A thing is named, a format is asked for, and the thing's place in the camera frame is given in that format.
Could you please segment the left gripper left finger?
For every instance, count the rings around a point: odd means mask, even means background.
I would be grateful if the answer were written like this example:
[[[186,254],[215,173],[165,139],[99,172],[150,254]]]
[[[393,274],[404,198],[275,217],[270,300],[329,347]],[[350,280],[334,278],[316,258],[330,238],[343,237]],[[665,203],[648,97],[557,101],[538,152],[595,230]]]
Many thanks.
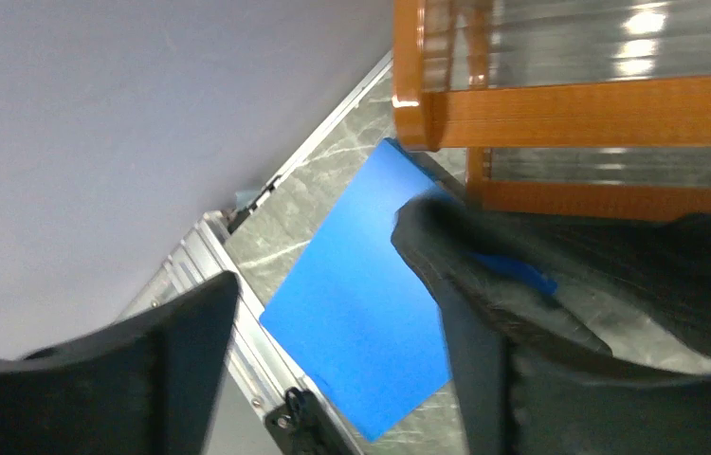
[[[239,282],[224,272],[95,333],[0,359],[0,454],[199,454]]]

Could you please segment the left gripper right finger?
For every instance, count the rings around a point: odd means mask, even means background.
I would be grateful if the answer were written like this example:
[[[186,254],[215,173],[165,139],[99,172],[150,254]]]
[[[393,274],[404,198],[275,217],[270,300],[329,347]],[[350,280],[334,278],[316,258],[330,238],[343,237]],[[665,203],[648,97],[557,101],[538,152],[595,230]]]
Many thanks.
[[[472,454],[711,454],[711,374],[588,350],[437,286]]]

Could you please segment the black pinstriped shirt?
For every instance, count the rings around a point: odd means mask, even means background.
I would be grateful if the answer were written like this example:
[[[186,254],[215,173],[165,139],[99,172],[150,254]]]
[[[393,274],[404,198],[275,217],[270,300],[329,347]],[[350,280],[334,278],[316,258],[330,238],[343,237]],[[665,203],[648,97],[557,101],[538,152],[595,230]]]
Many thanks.
[[[489,326],[546,354],[611,353],[571,310],[602,293],[711,357],[711,214],[589,220],[427,196],[398,211],[391,239],[441,307],[462,298]]]

